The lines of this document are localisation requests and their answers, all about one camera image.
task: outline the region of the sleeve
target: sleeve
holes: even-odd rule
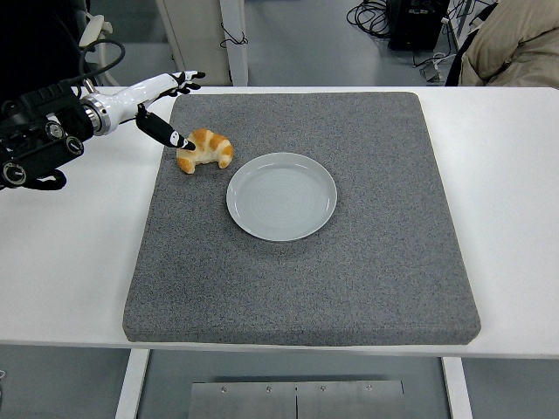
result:
[[[519,44],[559,27],[559,0],[501,0],[462,57],[460,84],[482,86]]]

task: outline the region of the white table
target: white table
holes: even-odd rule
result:
[[[87,141],[84,156],[62,168],[61,191],[0,191],[0,344],[559,359],[559,92],[205,87],[197,94],[324,91],[420,98],[481,318],[469,345],[129,342],[122,313],[162,154],[133,122]],[[163,99],[150,111],[168,119],[172,105]]]

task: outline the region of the plate rim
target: plate rim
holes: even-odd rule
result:
[[[323,223],[321,223],[318,227],[316,227],[315,229],[311,229],[308,232],[303,233],[302,235],[298,235],[297,237],[293,237],[293,238],[286,238],[286,239],[274,239],[274,238],[268,238],[268,237],[263,237],[259,234],[256,234],[255,232],[251,231],[250,229],[248,229],[247,227],[245,227],[241,222],[240,222],[240,217],[234,216],[233,213],[235,212],[232,207],[234,207],[234,204],[231,203],[231,201],[234,202],[234,200],[231,199],[232,194],[232,186],[231,184],[234,182],[235,177],[239,175],[239,173],[242,174],[243,169],[248,166],[249,164],[253,164],[256,160],[258,159],[262,159],[264,157],[268,157],[270,158],[271,156],[275,156],[275,155],[296,155],[298,158],[303,158],[305,160],[311,161],[314,165],[317,166],[317,168],[322,171],[323,173],[325,173],[328,176],[328,179],[331,181],[332,183],[332,187],[333,187],[333,191],[334,191],[334,203],[330,205],[331,209],[328,210],[328,216],[325,217]],[[332,215],[334,214],[335,211],[335,207],[338,203],[338,188],[335,185],[335,181],[334,181],[334,177],[332,177],[332,175],[330,174],[330,172],[328,172],[326,170],[326,168],[324,166],[322,166],[318,161],[316,161],[315,159],[308,157],[306,155],[301,155],[299,153],[291,153],[291,152],[274,152],[274,153],[267,153],[265,155],[259,155],[258,157],[254,157],[253,159],[249,160],[248,162],[246,162],[245,164],[243,164],[243,166],[241,166],[236,172],[235,174],[231,177],[231,179],[229,180],[229,182],[227,183],[227,192],[225,195],[225,201],[227,204],[227,209],[229,211],[229,215],[231,216],[231,218],[233,219],[233,221],[246,233],[250,234],[253,237],[259,238],[261,240],[266,240],[267,242],[276,242],[276,243],[285,243],[285,242],[292,242],[295,240],[300,240],[304,237],[308,237],[312,234],[314,234],[316,231],[320,230],[322,227],[324,227],[324,225],[328,222],[328,220],[332,217]]]

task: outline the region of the gray floor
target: gray floor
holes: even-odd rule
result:
[[[0,346],[1,419],[113,419],[130,351]]]
[[[394,52],[387,40],[350,25],[346,14],[355,5],[355,0],[247,0],[249,86],[443,84],[425,80],[413,65],[413,52]],[[96,0],[91,12],[105,16],[114,27],[111,38],[127,49],[124,60],[111,70],[122,86],[176,70],[154,0],[134,2],[134,7],[125,0]],[[454,38],[451,49],[455,53]],[[435,52],[449,52],[445,30],[434,51],[416,53],[416,61]],[[439,64],[443,77],[451,62],[449,58]]]
[[[559,360],[464,359],[474,419],[558,419]]]

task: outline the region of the metal panel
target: metal panel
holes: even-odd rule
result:
[[[400,381],[192,385],[189,419],[405,419]]]
[[[221,382],[192,385],[189,419],[294,419],[292,382]]]
[[[400,381],[324,381],[297,385],[299,419],[405,419]]]

